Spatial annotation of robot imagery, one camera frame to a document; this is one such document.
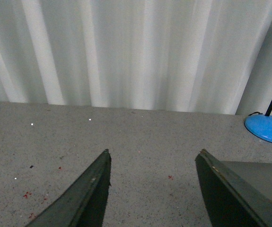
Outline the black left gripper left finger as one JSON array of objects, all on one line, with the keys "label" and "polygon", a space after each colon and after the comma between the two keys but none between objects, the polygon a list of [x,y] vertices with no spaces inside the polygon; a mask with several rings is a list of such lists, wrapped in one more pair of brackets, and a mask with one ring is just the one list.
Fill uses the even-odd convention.
[{"label": "black left gripper left finger", "polygon": [[111,156],[105,149],[29,227],[101,227],[109,195]]}]

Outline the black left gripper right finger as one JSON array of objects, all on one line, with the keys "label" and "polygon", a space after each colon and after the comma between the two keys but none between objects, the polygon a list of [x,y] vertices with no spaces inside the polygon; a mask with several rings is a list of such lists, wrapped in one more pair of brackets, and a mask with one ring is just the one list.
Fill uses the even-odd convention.
[{"label": "black left gripper right finger", "polygon": [[212,226],[272,227],[272,201],[222,162],[205,149],[195,159]]}]

